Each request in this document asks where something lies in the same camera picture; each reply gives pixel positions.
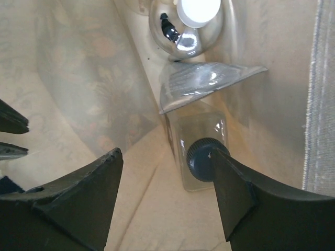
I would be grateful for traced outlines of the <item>clear square bottle black cap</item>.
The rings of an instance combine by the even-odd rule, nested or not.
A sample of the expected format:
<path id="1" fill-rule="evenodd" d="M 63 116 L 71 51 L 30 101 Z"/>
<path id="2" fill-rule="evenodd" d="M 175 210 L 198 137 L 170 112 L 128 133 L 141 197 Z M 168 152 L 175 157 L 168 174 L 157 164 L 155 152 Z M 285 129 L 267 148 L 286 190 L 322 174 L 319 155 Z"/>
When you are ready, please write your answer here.
<path id="1" fill-rule="evenodd" d="M 205 102 L 189 104 L 164 115 L 167 137 L 188 192 L 213 187 L 211 152 L 228 153 L 228 130 L 223 112 Z"/>

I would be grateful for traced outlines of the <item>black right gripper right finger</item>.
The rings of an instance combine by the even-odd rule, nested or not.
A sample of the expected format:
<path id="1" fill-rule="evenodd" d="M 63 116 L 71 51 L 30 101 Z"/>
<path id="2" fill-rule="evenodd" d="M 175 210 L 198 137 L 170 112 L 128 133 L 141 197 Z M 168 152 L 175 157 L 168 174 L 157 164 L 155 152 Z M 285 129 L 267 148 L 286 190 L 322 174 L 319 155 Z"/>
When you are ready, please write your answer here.
<path id="1" fill-rule="evenodd" d="M 211 160 L 232 250 L 334 250 L 334 198 L 263 175 L 216 149 Z"/>

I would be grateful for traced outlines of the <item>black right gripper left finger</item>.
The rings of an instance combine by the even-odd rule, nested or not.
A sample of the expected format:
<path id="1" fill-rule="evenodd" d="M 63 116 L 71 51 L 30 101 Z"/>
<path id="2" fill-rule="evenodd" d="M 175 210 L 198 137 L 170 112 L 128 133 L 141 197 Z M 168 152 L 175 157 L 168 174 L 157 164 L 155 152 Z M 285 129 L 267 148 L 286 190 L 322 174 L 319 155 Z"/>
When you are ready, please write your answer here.
<path id="1" fill-rule="evenodd" d="M 47 184 L 1 195 L 1 250 L 103 250 L 123 168 L 113 149 Z"/>

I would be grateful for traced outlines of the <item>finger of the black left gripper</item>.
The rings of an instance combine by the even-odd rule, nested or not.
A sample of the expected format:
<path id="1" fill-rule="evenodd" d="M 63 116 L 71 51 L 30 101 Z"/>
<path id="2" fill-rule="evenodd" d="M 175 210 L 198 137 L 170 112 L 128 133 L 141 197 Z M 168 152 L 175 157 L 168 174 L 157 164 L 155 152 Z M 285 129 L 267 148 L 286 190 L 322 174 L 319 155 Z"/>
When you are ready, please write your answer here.
<path id="1" fill-rule="evenodd" d="M 24 134 L 29 132 L 29 120 L 1 100 L 1 132 Z"/>
<path id="2" fill-rule="evenodd" d="M 17 145 L 1 142 L 0 160 L 10 160 L 24 157 L 28 154 L 28 149 Z"/>

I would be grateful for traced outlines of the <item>cream canvas tote bag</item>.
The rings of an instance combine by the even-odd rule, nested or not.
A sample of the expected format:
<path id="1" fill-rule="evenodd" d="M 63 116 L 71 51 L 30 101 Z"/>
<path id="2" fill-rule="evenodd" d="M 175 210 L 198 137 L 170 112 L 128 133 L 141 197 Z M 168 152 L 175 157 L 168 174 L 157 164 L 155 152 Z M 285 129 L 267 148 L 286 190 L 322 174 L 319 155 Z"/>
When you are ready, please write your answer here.
<path id="1" fill-rule="evenodd" d="M 1 160 L 1 178 L 14 185 L 5 193 L 47 184 L 119 148 L 124 164 L 103 250 L 232 250 L 215 172 L 212 188 L 184 189 L 159 108 L 166 65 L 218 62 L 267 68 L 190 103 L 224 113 L 225 153 L 334 198 L 334 1 L 221 3 L 214 45 L 171 61 L 149 16 L 123 1 L 1 1 L 1 100 L 29 120 L 27 133 L 1 132 L 1 142 L 28 149 Z"/>

